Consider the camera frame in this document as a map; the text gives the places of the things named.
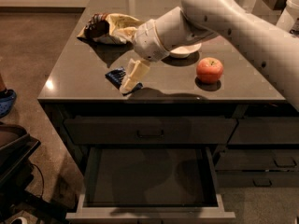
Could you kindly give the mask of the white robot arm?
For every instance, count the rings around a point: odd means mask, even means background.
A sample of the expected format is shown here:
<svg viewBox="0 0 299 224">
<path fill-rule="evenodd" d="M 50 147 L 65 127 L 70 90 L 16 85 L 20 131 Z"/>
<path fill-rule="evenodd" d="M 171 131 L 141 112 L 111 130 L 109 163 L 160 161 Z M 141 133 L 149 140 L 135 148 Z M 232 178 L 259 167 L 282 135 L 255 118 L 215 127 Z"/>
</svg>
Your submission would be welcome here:
<svg viewBox="0 0 299 224">
<path fill-rule="evenodd" d="M 272 86 L 299 109 L 299 38 L 252 15 L 235 0 L 181 0 L 156 20 L 139 26 L 132 37 L 139 62 L 130 61 L 120 91 L 131 91 L 172 49 L 204 41 L 214 34 L 225 38 Z"/>
</svg>

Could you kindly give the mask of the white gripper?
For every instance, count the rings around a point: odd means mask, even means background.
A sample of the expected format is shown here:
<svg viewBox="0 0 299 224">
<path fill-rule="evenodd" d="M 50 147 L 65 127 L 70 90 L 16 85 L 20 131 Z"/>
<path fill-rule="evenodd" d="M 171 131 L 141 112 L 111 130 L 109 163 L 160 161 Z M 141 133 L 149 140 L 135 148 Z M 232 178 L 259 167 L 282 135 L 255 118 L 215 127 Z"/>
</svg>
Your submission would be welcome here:
<svg viewBox="0 0 299 224">
<path fill-rule="evenodd" d="M 149 62 L 133 59 L 129 61 L 121 82 L 121 93 L 128 93 L 133 90 L 150 70 L 150 62 L 159 62 L 169 55 L 169 51 L 158 36 L 155 20 L 146 21 L 137 28 L 133 36 L 133 47 L 136 54 Z"/>
</svg>

